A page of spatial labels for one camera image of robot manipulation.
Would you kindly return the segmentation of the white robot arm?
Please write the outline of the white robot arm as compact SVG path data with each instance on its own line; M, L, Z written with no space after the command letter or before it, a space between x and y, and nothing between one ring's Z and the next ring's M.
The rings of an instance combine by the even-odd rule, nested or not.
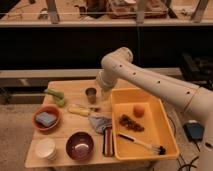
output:
M133 53L121 47L101 60L96 80L103 92L115 87L119 78L144 89L190 114L204 125L197 171L213 169L213 91L176 78L142 69L132 63Z

